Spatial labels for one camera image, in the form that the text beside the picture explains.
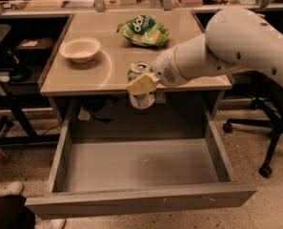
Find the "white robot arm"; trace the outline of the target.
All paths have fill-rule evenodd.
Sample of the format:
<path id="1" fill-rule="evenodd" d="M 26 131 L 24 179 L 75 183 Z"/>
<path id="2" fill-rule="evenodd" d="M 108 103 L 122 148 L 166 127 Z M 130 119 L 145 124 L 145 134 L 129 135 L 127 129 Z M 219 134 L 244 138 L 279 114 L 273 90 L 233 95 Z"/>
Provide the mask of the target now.
<path id="1" fill-rule="evenodd" d="M 174 88 L 242 69 L 263 73 L 283 88 L 283 34 L 251 10 L 229 8 L 217 12 L 204 33 L 160 53 L 127 90 L 147 94 L 159 84 Z"/>

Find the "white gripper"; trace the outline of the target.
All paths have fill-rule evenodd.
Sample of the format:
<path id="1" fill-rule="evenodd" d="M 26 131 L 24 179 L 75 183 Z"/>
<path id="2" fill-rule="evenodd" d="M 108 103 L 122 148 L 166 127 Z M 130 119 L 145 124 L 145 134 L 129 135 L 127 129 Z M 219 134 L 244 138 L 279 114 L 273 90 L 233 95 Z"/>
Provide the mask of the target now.
<path id="1" fill-rule="evenodd" d="M 167 88 L 175 88 L 188 82 L 178 70 L 175 60 L 177 48 L 172 47 L 160 53 L 152 62 L 153 73 L 143 73 L 126 87 L 131 95 L 141 95 L 154 92 L 159 82 Z"/>

